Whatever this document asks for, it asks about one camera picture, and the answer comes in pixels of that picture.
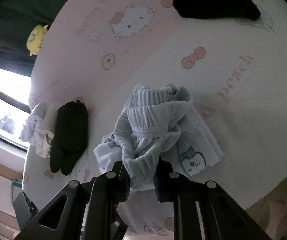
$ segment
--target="silver screw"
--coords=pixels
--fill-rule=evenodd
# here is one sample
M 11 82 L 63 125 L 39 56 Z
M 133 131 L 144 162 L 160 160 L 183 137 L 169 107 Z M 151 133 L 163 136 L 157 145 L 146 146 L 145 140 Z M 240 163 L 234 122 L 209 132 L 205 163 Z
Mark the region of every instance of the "silver screw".
M 214 181 L 208 181 L 207 182 L 207 187 L 209 188 L 215 188 L 217 184 Z
M 169 177 L 172 178 L 172 179 L 176 179 L 179 177 L 179 174 L 175 171 L 169 173 Z
M 107 176 L 107 178 L 112 179 L 112 178 L 116 177 L 116 173 L 114 173 L 113 171 L 110 171 L 110 172 L 107 172 L 106 176 Z
M 68 186 L 71 188 L 75 188 L 79 185 L 79 181 L 77 180 L 72 180 L 71 182 L 68 183 Z

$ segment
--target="dark green folded garment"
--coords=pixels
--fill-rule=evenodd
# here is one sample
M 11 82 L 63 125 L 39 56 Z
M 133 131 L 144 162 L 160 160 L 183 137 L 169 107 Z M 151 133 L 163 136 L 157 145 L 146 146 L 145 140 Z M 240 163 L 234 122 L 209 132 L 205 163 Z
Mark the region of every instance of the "dark green folded garment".
M 88 112 L 84 103 L 69 102 L 58 109 L 50 150 L 50 170 L 69 175 L 88 145 Z

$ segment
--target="crumpled clothing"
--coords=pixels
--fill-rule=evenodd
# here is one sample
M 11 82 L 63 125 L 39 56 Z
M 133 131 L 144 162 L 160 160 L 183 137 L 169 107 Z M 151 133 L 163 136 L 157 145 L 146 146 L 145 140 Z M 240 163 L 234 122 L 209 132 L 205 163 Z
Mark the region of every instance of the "crumpled clothing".
M 115 130 L 94 149 L 102 173 L 122 160 L 133 191 L 154 188 L 159 157 L 174 170 L 197 174 L 219 162 L 223 153 L 183 86 L 161 89 L 136 85 Z
M 36 154 L 42 158 L 50 157 L 51 143 L 54 138 L 55 125 L 57 120 L 57 111 L 62 103 L 51 103 L 45 113 L 45 117 L 39 124 L 35 132 L 36 137 Z
M 38 130 L 40 123 L 45 117 L 47 111 L 46 103 L 40 103 L 34 107 L 30 112 L 26 123 L 23 125 L 23 129 L 19 136 L 19 139 L 23 142 L 29 142 L 31 145 L 36 145 L 35 132 Z

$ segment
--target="star print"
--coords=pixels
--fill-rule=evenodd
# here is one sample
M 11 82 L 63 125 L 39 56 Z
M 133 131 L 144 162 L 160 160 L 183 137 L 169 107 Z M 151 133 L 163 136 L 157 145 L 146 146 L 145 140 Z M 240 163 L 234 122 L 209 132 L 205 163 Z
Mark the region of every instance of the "star print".
M 97 39 L 100 37 L 97 31 L 94 31 L 92 33 L 89 33 L 89 40 L 97 41 Z

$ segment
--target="hello kitty print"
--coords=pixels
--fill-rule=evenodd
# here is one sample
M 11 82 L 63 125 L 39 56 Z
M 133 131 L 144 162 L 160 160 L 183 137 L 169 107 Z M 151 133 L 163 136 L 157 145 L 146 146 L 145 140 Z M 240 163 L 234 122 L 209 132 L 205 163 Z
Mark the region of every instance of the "hello kitty print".
M 140 31 L 152 21 L 153 17 L 152 8 L 132 4 L 124 12 L 115 13 L 109 24 L 118 37 L 124 38 Z

